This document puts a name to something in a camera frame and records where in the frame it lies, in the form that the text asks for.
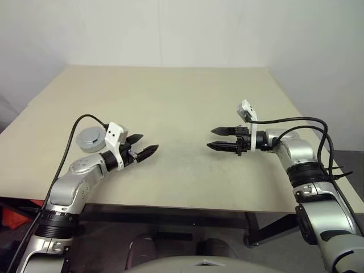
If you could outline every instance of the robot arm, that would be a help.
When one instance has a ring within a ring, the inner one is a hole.
[[[124,127],[110,123],[105,137],[109,150],[73,162],[68,172],[56,180],[17,273],[42,272],[39,267],[45,272],[63,272],[65,256],[78,230],[78,216],[92,189],[105,181],[111,171],[121,170],[134,160],[141,162],[157,150],[158,145],[152,145],[138,154],[133,152],[131,145],[142,136],[127,138]]]
[[[249,121],[245,105],[238,106],[238,114]],[[218,135],[235,135],[235,143],[216,141],[208,147],[217,151],[251,151],[252,134],[247,127],[219,127],[212,130]],[[311,145],[300,139],[296,132],[277,138],[285,130],[268,129],[256,132],[255,147],[275,153],[285,169],[293,195],[298,203],[297,221],[302,236],[310,245],[318,245],[326,269],[329,272],[363,272],[364,237],[355,223],[354,216],[322,165],[317,162]]]

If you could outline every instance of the white wall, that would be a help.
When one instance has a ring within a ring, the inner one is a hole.
[[[268,67],[336,149],[364,150],[362,14],[361,0],[2,0],[0,122],[67,63]]]

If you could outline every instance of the white bracket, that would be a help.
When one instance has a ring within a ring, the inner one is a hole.
[[[257,121],[258,117],[253,107],[248,103],[247,100],[243,100],[241,104],[237,105],[237,113],[245,122],[249,122],[247,117],[250,118],[251,121]],[[251,133],[251,143],[250,143],[250,151],[255,151],[255,145],[257,143],[257,124],[250,124],[250,133]]]
[[[115,156],[118,162],[118,171],[124,168],[124,162],[119,151],[119,146],[125,143],[127,133],[127,128],[114,122],[110,122],[105,135],[106,148]]]

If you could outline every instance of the beige tabletop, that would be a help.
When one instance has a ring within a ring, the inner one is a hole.
[[[236,113],[242,99],[254,106],[260,120],[300,115],[263,68],[71,66],[0,135],[0,196],[43,199],[75,119],[89,113],[123,124],[130,134],[144,134],[133,145],[137,151],[160,145],[151,158],[100,184],[89,202],[294,212],[292,187],[276,155],[257,151],[238,157],[206,146],[234,140],[210,130],[244,125]],[[90,125],[97,124],[85,119],[77,131]],[[319,139],[312,131],[299,133],[317,149]],[[73,141],[63,173],[86,155]],[[327,159],[325,150],[322,160]],[[364,204],[348,180],[341,178],[338,184],[353,209],[363,213]]]

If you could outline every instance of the cable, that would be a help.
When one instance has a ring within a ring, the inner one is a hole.
[[[312,118],[312,117],[295,117],[295,118],[282,118],[282,119],[275,119],[273,121],[252,121],[250,117],[246,117],[247,121],[254,124],[272,124],[272,123],[281,123],[281,122],[288,122],[288,121],[315,121],[319,122],[324,127],[324,132],[320,141],[320,144],[317,149],[317,161],[320,165],[323,166],[321,161],[321,152],[322,148],[324,147],[325,139],[328,133],[328,125],[322,119],[319,118]]]
[[[302,126],[293,127],[293,128],[288,129],[287,131],[281,133],[281,135],[277,138],[277,140],[275,141],[275,144],[273,146],[276,146],[279,143],[279,141],[282,139],[282,137],[284,137],[284,135],[288,134],[291,131],[294,131],[294,130],[297,130],[297,129],[302,129],[302,128],[315,129],[315,130],[317,130],[317,131],[319,131],[321,133],[324,133],[324,130],[323,129],[321,129],[319,127],[316,127],[316,126],[311,126],[311,125],[302,125]],[[349,204],[348,200],[346,199],[345,195],[342,193],[341,189],[339,188],[339,186],[337,185],[335,179],[333,178],[332,170],[333,170],[333,162],[334,162],[334,144],[333,144],[333,142],[332,142],[331,137],[329,136],[329,134],[326,134],[326,140],[328,141],[329,147],[330,147],[330,150],[329,150],[329,167],[328,167],[328,172],[329,172],[329,176],[331,178],[331,183],[334,185],[335,190],[341,196],[341,198],[344,201],[345,205],[347,206],[349,212],[353,216],[354,221],[356,222],[357,227],[358,227],[360,233],[363,236],[364,235],[364,232],[363,232],[363,229],[361,228],[361,226],[359,224],[360,221],[359,221],[358,217],[354,213],[353,208],[350,206],[350,204]]]
[[[22,249],[22,247],[23,247],[23,245],[24,245],[25,241],[27,240],[27,238],[28,238],[29,234],[31,233],[31,231],[32,231],[32,229],[34,228],[34,226],[35,226],[36,222],[38,221],[38,219],[39,219],[39,217],[40,217],[40,215],[41,215],[42,210],[46,208],[46,205],[47,205],[47,202],[48,202],[49,196],[51,195],[52,187],[53,187],[54,183],[56,182],[56,180],[58,179],[59,174],[60,174],[60,172],[61,172],[61,170],[62,170],[62,168],[63,168],[64,162],[65,162],[65,160],[66,160],[66,157],[67,157],[67,155],[68,155],[68,151],[69,151],[69,148],[70,148],[70,146],[71,146],[72,139],[73,139],[73,135],[75,134],[75,131],[76,131],[76,127],[77,127],[78,123],[79,123],[79,122],[80,122],[83,118],[85,118],[85,117],[90,117],[90,118],[95,119],[98,123],[100,123],[100,124],[102,125],[102,127],[104,127],[105,129],[107,129],[107,124],[103,123],[103,122],[102,122],[102,121],[100,121],[97,117],[95,117],[95,116],[93,116],[93,115],[90,115],[90,114],[84,114],[84,115],[82,115],[82,116],[80,116],[79,118],[77,118],[77,119],[76,119],[75,123],[74,123],[74,124],[73,124],[73,126],[72,126],[71,133],[69,134],[68,141],[67,141],[67,145],[66,145],[66,148],[65,148],[64,153],[63,153],[63,157],[62,157],[61,162],[60,162],[60,164],[59,164],[59,166],[58,166],[58,169],[57,169],[57,171],[56,171],[55,177],[53,178],[52,183],[51,183],[51,185],[49,186],[49,189],[48,189],[48,192],[47,192],[47,194],[46,194],[46,196],[45,196],[45,199],[44,199],[43,205],[42,205],[41,209],[39,210],[39,212],[37,213],[37,215],[36,215],[36,217],[34,218],[34,220],[32,221],[32,223],[30,224],[30,226],[29,226],[29,228],[28,228],[27,232],[25,233],[25,235],[24,235],[23,239],[21,240],[21,242],[20,242],[20,244],[19,244],[19,246],[18,246],[18,248],[17,248],[17,250],[16,250],[16,252],[15,252],[15,254],[14,254],[14,256],[13,256],[13,259],[12,259],[12,260],[11,260],[11,262],[10,262],[10,265],[9,265],[9,267],[8,267],[8,269],[7,269],[7,271],[6,271],[6,273],[11,273],[11,268],[14,266],[14,263],[15,263],[15,261],[16,261],[17,256],[18,256],[18,255],[19,255],[19,253],[20,253],[20,250]]]

